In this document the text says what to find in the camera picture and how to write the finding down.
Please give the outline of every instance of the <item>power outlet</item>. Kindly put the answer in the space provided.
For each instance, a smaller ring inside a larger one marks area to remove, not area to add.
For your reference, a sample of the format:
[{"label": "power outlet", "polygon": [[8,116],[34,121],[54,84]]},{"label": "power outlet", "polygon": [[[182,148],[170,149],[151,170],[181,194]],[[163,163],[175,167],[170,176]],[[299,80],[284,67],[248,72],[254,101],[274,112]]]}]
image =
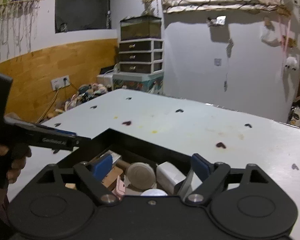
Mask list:
[{"label": "power outlet", "polygon": [[67,86],[70,86],[69,75],[51,80],[52,91],[56,91],[57,89],[64,88]]}]

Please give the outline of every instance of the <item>pile of clothes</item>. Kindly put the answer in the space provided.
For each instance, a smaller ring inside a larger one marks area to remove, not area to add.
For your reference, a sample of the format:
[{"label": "pile of clothes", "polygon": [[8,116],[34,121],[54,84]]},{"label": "pile of clothes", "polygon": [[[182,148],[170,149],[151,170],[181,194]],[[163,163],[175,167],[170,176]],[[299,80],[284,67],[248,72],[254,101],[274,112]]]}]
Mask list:
[{"label": "pile of clothes", "polygon": [[57,103],[55,105],[55,110],[48,113],[44,121],[49,120],[59,114],[64,113],[76,106],[79,106],[89,100],[104,95],[112,91],[111,86],[104,86],[103,84],[92,83],[85,84],[79,87],[77,92],[69,99],[64,102]]},{"label": "pile of clothes", "polygon": [[103,84],[93,83],[82,85],[79,87],[77,93],[75,93],[71,99],[68,99],[64,103],[63,111],[70,110],[78,105],[88,102],[93,98],[104,95],[105,93],[108,93],[109,90],[111,91],[111,86],[106,87]]}]

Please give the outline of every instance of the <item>white table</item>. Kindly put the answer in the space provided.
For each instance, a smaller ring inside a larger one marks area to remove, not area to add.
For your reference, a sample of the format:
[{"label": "white table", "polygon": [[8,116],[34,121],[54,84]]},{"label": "white table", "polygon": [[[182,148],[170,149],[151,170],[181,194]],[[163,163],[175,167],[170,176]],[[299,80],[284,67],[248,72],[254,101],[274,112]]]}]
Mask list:
[{"label": "white table", "polygon": [[[122,122],[131,121],[130,126]],[[285,190],[298,207],[298,220],[291,236],[300,240],[300,129],[250,114],[167,98],[133,90],[115,90],[59,115],[45,125],[93,138],[108,128],[138,137],[187,155],[199,153],[214,163],[244,168],[258,164]],[[223,142],[226,149],[217,148]],[[12,199],[45,165],[56,163],[70,152],[53,154],[32,147],[33,156],[18,181],[10,185]],[[299,168],[292,169],[292,164]],[[200,180],[195,177],[193,187]]]}]

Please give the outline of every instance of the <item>human hand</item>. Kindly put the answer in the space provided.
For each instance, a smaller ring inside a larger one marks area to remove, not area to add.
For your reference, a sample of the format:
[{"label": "human hand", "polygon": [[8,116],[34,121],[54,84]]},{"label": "human hand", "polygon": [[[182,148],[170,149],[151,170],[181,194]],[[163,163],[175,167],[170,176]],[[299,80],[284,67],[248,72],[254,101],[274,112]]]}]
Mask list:
[{"label": "human hand", "polygon": [[[8,153],[9,148],[5,145],[0,144],[0,156],[4,156]],[[21,170],[26,166],[26,157],[31,157],[31,150],[28,147],[28,151],[26,151],[21,159],[13,160],[11,164],[11,169],[8,170],[6,176],[9,181],[9,184],[15,183],[17,178],[19,177]]]}]

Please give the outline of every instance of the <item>wooden wainscoting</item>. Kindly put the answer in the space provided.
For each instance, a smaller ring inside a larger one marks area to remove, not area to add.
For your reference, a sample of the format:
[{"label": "wooden wainscoting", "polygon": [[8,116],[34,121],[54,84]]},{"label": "wooden wainscoting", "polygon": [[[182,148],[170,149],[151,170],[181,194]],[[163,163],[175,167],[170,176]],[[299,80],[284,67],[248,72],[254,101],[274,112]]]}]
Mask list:
[{"label": "wooden wainscoting", "polygon": [[[13,78],[6,113],[35,122],[49,106],[55,91],[51,80],[69,75],[75,87],[95,82],[102,67],[114,65],[117,39],[82,41],[30,52],[0,63],[0,72]],[[75,93],[61,89],[57,102]]]}]

